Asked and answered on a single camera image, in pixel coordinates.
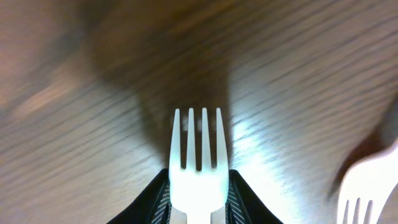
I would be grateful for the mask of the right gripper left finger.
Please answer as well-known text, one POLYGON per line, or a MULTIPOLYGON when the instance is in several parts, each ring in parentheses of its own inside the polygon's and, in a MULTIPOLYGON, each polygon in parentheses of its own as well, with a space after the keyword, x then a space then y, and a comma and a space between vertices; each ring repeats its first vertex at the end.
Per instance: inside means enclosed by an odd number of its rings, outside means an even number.
POLYGON ((169 224, 169 170, 162 169, 139 196, 108 224, 169 224))

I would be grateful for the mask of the white plastic fork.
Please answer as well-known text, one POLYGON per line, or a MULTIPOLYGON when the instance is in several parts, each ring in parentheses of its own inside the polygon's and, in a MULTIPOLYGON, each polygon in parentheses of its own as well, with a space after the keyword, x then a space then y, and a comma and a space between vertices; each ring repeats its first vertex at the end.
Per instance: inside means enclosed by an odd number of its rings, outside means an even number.
POLYGON ((181 166, 180 110, 176 109, 170 144, 169 189, 172 206, 187 215, 187 224, 211 222, 211 214, 224 207, 228 198, 229 164, 221 110, 216 109, 216 167, 211 166, 207 109, 202 109, 201 170, 196 168, 195 120, 188 111, 187 163, 181 166))

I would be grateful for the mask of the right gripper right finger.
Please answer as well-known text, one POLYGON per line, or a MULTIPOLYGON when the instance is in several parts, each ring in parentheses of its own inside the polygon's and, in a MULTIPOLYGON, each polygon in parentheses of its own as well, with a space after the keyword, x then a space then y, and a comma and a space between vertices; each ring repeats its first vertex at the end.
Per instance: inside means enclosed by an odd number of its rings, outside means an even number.
POLYGON ((229 170, 226 224, 282 224, 236 170, 229 170))

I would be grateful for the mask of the pink plastic fork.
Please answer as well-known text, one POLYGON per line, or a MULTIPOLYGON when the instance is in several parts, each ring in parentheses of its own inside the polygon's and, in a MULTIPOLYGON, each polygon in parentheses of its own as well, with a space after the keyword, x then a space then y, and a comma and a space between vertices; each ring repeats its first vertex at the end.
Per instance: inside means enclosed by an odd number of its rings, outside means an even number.
POLYGON ((364 223, 368 203, 372 203, 369 223, 376 224, 391 192, 397 185, 397 141, 385 151, 354 163, 341 183, 336 222, 353 223, 358 211, 358 222, 364 223))

